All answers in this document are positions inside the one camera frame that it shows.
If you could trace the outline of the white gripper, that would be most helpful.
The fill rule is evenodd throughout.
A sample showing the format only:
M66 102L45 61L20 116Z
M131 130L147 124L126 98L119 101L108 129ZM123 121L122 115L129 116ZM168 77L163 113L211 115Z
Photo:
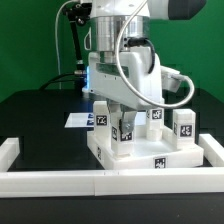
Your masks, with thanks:
M164 103L158 56L155 56L153 71L148 73L151 66L149 47L133 47L130 51L120 52L119 62L123 76L116 62L102 63L97 52L89 54L89 89L96 95L112 100L108 102L108 109L113 127L119 127L123 134L131 133L136 110L148 110L153 106L166 109L179 107L178 103Z

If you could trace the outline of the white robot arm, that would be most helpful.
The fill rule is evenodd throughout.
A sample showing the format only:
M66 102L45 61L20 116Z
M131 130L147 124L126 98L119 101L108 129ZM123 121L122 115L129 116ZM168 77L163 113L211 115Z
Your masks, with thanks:
M136 113L174 109L191 100L192 80L163 67L148 37L149 21L190 20L206 0L92 0L89 90L121 106L118 127L134 129Z

